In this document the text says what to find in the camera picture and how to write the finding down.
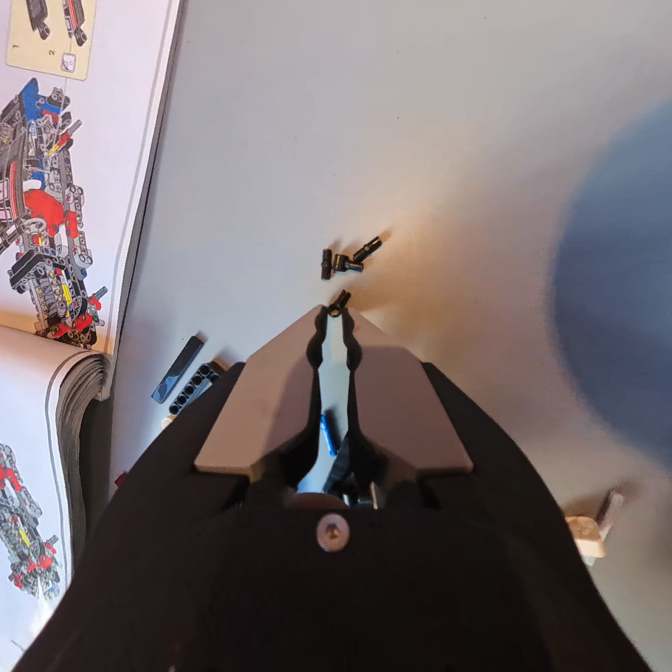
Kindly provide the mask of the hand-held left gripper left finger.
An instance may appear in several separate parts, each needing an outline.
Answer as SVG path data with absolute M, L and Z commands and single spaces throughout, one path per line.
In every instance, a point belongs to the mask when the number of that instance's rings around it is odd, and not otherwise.
M 298 483 L 314 465 L 328 312 L 316 306 L 248 357 L 194 466 Z

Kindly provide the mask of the heap of black pins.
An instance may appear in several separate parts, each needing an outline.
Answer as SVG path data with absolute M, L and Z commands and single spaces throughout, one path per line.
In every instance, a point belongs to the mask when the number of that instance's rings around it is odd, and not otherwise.
M 364 243 L 351 255 L 334 253 L 331 248 L 321 251 L 320 280 L 329 281 L 334 274 L 362 273 L 364 262 L 369 259 L 383 245 L 381 237 L 377 236 Z

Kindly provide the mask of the person's left hand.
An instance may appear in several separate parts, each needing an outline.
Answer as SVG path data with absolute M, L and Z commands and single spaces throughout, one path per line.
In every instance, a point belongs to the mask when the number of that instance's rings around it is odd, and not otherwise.
M 298 492 L 285 505 L 288 509 L 343 510 L 348 505 L 339 497 L 322 492 Z

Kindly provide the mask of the open instruction booklet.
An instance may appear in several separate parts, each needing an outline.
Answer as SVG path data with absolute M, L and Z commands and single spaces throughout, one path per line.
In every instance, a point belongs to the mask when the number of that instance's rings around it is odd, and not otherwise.
M 1 2 L 1 670 L 72 583 L 182 1 Z

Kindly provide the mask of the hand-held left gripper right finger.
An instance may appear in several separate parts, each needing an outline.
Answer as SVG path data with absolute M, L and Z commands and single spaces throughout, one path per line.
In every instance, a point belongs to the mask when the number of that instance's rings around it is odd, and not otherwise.
M 350 469 L 362 486 L 473 471 L 422 362 L 355 310 L 341 315 L 349 371 Z

